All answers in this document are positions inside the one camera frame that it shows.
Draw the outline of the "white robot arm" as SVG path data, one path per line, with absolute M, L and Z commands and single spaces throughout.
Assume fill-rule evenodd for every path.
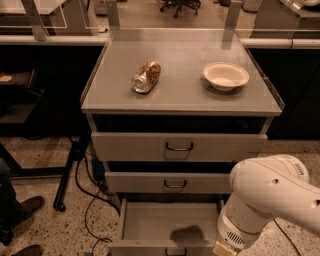
M 240 161 L 231 170 L 230 186 L 218 217 L 216 256 L 237 256 L 277 218 L 320 235 L 320 188 L 309 183 L 299 159 L 272 155 Z

